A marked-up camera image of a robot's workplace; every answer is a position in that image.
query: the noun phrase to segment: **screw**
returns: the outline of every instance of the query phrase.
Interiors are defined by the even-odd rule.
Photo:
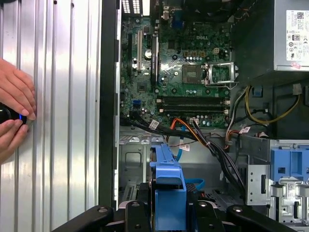
[[[198,203],[200,206],[202,206],[202,207],[206,207],[206,203],[205,202],[200,202],[200,203]]]
[[[139,206],[140,204],[138,204],[137,202],[133,202],[132,206],[133,207],[136,207],[136,206]]]
[[[101,207],[98,211],[99,211],[99,213],[105,213],[107,211],[107,209],[104,208],[104,207]]]
[[[236,211],[237,213],[242,212],[242,208],[238,207],[238,206],[234,206],[233,210]]]

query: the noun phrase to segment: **pcie slot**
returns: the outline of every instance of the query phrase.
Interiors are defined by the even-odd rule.
[[[133,40],[132,40],[132,34],[128,34],[128,48],[127,48],[127,75],[129,78],[132,76],[132,45],[133,45]]]
[[[143,31],[137,32],[137,70],[141,71],[142,62],[142,51],[143,51]]]
[[[159,38],[153,35],[152,55],[151,55],[151,86],[155,87],[158,81],[158,53],[159,53]]]

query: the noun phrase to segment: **ram slot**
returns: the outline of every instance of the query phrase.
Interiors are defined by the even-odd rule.
[[[143,52],[143,31],[137,32],[137,70],[141,71],[142,64],[142,52]]]
[[[129,78],[132,76],[132,45],[133,45],[133,40],[132,40],[132,34],[128,34],[128,48],[127,48],[127,75]]]
[[[159,105],[160,113],[176,113],[176,114],[189,114],[189,113],[212,113],[224,114],[226,107],[213,106],[213,105]]]
[[[157,103],[163,104],[185,104],[185,105],[229,105],[227,98],[213,98],[213,97],[167,97],[160,96],[157,98]]]

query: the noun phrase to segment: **power supply unit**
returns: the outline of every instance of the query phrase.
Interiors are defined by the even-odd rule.
[[[309,71],[309,1],[247,0],[232,26],[239,81],[280,85]]]

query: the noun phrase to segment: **green circuit board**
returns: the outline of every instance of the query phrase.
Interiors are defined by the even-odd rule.
[[[141,70],[137,71],[138,33],[141,31],[142,60]],[[230,60],[228,24],[192,23],[179,29],[163,22],[159,31],[159,81],[155,87],[151,85],[152,62],[148,56],[153,33],[154,28],[149,18],[126,18],[122,22],[122,116],[129,116],[134,109],[133,102],[140,101],[140,115],[145,120],[150,122],[154,119],[164,126],[170,126],[173,117],[160,112],[157,107],[158,96],[229,99],[230,92],[225,87],[206,87],[201,81],[183,82],[183,72],[190,76],[195,71],[192,67],[199,68],[206,62]],[[226,80],[229,75],[229,70],[224,68],[213,69],[213,72],[216,81]],[[199,118],[202,128],[227,127],[227,113],[187,115],[188,120],[192,117]]]

